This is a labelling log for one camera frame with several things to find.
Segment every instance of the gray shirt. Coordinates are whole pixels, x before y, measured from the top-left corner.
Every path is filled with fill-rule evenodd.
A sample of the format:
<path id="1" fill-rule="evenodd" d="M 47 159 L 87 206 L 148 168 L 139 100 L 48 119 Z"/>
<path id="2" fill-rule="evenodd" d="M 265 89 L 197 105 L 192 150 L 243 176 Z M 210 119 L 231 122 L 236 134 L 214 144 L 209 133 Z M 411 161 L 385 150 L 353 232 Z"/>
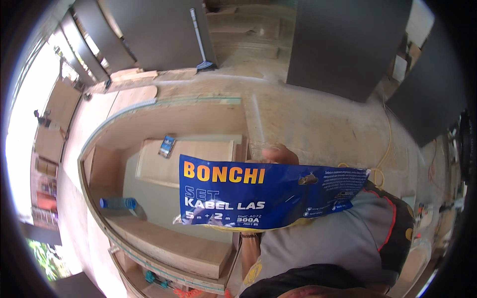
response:
<path id="1" fill-rule="evenodd" d="M 386 197 L 364 190 L 351 202 L 352 208 L 308 224 L 264 232 L 261 255 L 239 294 L 261 279 L 311 264 L 339 265 L 365 284 L 392 287 L 399 273 L 382 269 L 379 249 L 389 239 L 395 207 Z"/>

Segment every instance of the bracelet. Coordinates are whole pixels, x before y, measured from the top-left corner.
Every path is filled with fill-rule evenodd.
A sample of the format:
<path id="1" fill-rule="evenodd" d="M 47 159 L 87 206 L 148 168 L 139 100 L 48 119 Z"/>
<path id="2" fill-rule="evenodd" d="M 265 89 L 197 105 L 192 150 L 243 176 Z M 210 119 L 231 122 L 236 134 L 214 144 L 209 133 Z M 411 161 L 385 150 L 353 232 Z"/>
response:
<path id="1" fill-rule="evenodd" d="M 259 236 L 257 234 L 250 234 L 250 235 L 244 235 L 240 233 L 241 238 L 258 238 Z"/>

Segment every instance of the concrete floor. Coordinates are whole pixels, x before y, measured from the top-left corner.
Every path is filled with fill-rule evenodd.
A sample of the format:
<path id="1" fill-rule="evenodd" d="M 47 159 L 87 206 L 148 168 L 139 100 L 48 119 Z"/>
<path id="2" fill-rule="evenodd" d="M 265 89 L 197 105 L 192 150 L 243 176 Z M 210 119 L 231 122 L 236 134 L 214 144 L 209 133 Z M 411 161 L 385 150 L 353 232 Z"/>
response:
<path id="1" fill-rule="evenodd" d="M 164 72 L 154 79 L 114 82 L 107 94 L 94 94 L 81 102 L 70 127 L 70 139 L 58 177 L 58 212 L 63 246 L 75 252 L 81 268 L 108 297 L 126 297 L 119 275 L 109 257 L 109 241 L 86 207 L 79 184 L 78 154 L 94 129 L 106 119 L 119 90 L 155 85 L 158 101 L 181 96 L 239 96 L 245 108 L 250 153 L 259 159 L 261 149 L 276 142 L 294 151 L 302 164 L 375 167 L 390 141 L 383 109 L 382 86 L 366 103 L 355 103 L 332 94 L 285 84 L 290 53 L 278 59 L 256 59 L 243 51 L 220 57 L 220 69 L 194 75 L 194 70 Z M 101 92 L 102 85 L 90 91 Z M 443 200 L 430 185 L 427 170 L 434 144 L 420 149 L 399 121 L 388 114 L 392 145 L 381 169 L 383 188 L 397 197 L 416 195 L 416 204 Z M 438 143 L 435 181 L 444 185 L 444 153 Z M 422 231 L 433 242 L 438 214 Z"/>

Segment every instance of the broom handle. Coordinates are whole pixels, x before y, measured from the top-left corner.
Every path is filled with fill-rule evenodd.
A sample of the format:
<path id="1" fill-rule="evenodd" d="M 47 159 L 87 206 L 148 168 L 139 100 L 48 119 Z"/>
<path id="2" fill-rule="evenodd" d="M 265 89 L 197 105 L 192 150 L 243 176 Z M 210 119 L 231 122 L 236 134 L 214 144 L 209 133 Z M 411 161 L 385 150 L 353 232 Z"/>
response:
<path id="1" fill-rule="evenodd" d="M 200 38 L 199 27 L 197 26 L 196 20 L 196 10 L 191 8 L 190 9 L 190 16 L 192 17 L 192 21 L 194 22 L 194 29 L 196 29 L 196 36 L 197 41 L 199 42 L 200 53 L 202 54 L 202 60 L 206 60 L 206 54 L 204 53 L 204 48 L 202 47 L 202 39 Z"/>

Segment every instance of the plastic bottle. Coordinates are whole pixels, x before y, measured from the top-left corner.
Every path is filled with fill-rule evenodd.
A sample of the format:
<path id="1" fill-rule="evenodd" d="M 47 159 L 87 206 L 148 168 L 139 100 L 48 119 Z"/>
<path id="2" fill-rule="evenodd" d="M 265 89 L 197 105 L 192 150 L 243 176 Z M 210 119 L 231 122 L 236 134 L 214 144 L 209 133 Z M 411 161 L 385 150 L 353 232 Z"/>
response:
<path id="1" fill-rule="evenodd" d="M 135 209 L 137 201 L 134 198 L 123 197 L 101 198 L 99 199 L 99 206 L 101 206 L 101 208 L 114 210 Z"/>

